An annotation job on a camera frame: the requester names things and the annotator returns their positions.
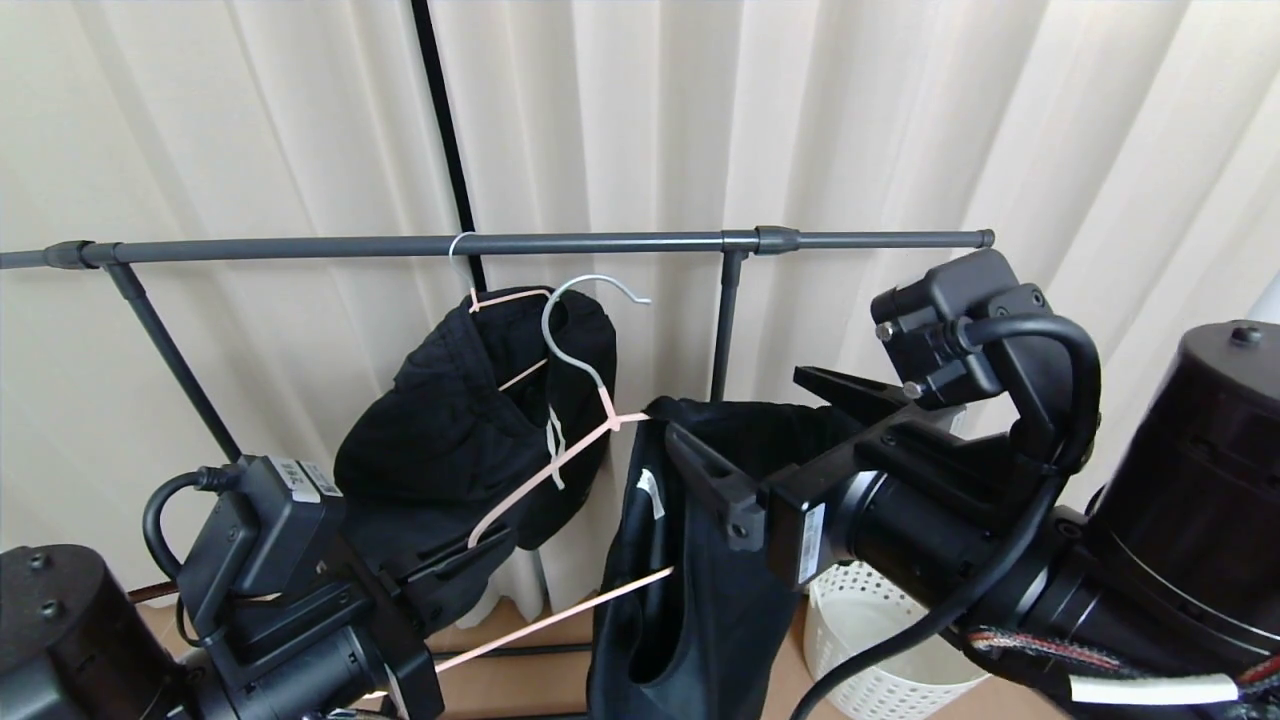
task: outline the wooden floor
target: wooden floor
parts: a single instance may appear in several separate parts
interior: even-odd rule
[[[174,656],[188,648],[178,637],[173,607],[140,606],[147,625]],[[804,607],[791,624],[791,634],[778,651],[769,680],[768,700],[762,720],[786,720],[813,680],[804,664]],[[479,626],[449,628],[431,637],[436,652],[470,650],[524,626],[515,605],[503,601]],[[557,623],[513,644],[568,644],[591,641],[591,614],[584,612]],[[440,687],[448,706],[444,720],[479,720],[581,712],[586,707],[585,680],[590,655],[586,652],[538,655],[529,657],[480,657],[440,674]],[[1030,691],[992,678],[933,715],[933,720],[1057,720],[1061,717]],[[831,705],[823,703],[812,720],[844,720]]]

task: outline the hanger hook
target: hanger hook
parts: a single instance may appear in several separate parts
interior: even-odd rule
[[[451,242],[451,243],[449,243],[449,252],[448,252],[448,259],[449,259],[449,268],[451,268],[451,269],[452,269],[452,270],[453,270],[453,272],[454,272],[454,273],[456,273],[456,274],[457,274],[457,275],[458,275],[460,278],[462,278],[462,282],[463,282],[463,283],[466,283],[466,286],[467,286],[467,287],[471,287],[471,288],[474,288],[474,287],[476,286],[476,283],[475,283],[475,279],[472,279],[472,278],[471,278],[471,274],[470,274],[470,273],[467,273],[466,270],[463,270],[462,268],[460,268],[460,266],[458,266],[458,264],[453,261],[453,249],[458,246],[458,241],[460,241],[460,240],[462,240],[463,237],[466,237],[466,236],[468,236],[468,234],[475,234],[475,232],[474,232],[474,231],[463,231],[463,232],[460,232],[460,233],[458,233],[458,234],[457,234],[457,236],[456,236],[456,237],[453,238],[453,242]]]
[[[586,281],[607,282],[613,287],[625,292],[626,296],[630,297],[632,302],[640,305],[649,305],[650,302],[653,302],[653,300],[637,296],[636,293],[631,292],[631,288],[622,284],[622,281],[609,275],[579,275],[556,288],[556,292],[553,292],[550,299],[547,300],[547,306],[543,307],[543,340],[547,341],[547,347],[549,347],[550,351],[561,360],[568,363],[570,365],[573,365],[575,368],[585,370],[586,374],[591,375],[591,379],[595,380],[595,387],[603,388],[604,380],[600,379],[600,373],[596,373],[595,368],[588,365],[586,363],[579,360],[577,357],[571,357],[570,355],[567,355],[563,350],[559,348],[558,345],[556,345],[556,338],[552,337],[552,309],[556,307],[556,302],[559,300],[562,295],[564,295],[566,290],[580,282],[586,282]]]

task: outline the white curtain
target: white curtain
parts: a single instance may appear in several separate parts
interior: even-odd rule
[[[431,4],[481,232],[991,227],[1106,360],[1103,428],[1068,500],[1115,466],[1179,334],[1244,315],[1280,268],[1274,3]],[[0,242],[457,227],[402,1],[0,1]],[[744,268],[728,397],[812,402],[812,364],[891,379],[876,293],[947,251],[815,251]],[[719,258],[489,258],[490,284],[604,272],[618,406],[705,397]],[[458,299],[443,260],[138,269],[247,451],[332,462]],[[99,273],[0,277],[0,534],[79,542],[152,582],[137,518],[219,459]],[[1007,427],[1007,405],[968,432]],[[589,592],[630,433],[588,509],[495,593]],[[198,523],[182,498],[172,515]],[[166,525],[184,547],[179,523]]]

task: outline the rack leg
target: rack leg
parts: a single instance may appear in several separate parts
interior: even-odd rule
[[[721,265],[721,306],[716,319],[716,355],[712,360],[712,402],[724,400],[728,346],[733,340],[733,310],[737,307],[737,283],[742,277],[745,259],[745,250],[727,250]]]
[[[169,366],[169,372],[173,373],[178,384],[182,386],[182,392],[187,395],[187,400],[191,401],[191,406],[196,409],[200,419],[205,421],[205,427],[209,428],[210,434],[214,436],[214,441],[218,442],[218,447],[223,450],[227,459],[236,462],[241,459],[239,446],[236,445],[236,439],[232,438],[232,432],[227,429],[227,424],[218,415],[218,410],[214,409],[214,404],[209,401],[209,396],[205,395],[205,388],[200,387],[200,380],[196,379],[195,373],[191,372],[191,366],[187,365],[187,360],[182,356],[178,350],[178,345],[173,341],[169,331],[165,329],[164,323],[160,320],[160,315],[156,314],[155,305],[147,299],[147,291],[142,287],[142,281],[133,272],[133,268],[123,264],[106,264],[102,265],[106,274],[111,277],[111,282],[115,283],[116,290],[120,291],[120,297],[124,297],[129,302],[129,307],[133,309],[133,314],[138,316],[138,322],[142,323],[142,329],[147,332],[147,337],[151,338],[152,345],[160,352],[160,357],[164,359],[164,364]]]

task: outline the laundry basket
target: laundry basket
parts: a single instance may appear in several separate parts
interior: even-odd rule
[[[855,652],[906,628],[924,609],[863,562],[809,583],[804,659],[818,679]],[[854,720],[919,720],[986,678],[940,637],[850,678],[827,700]]]

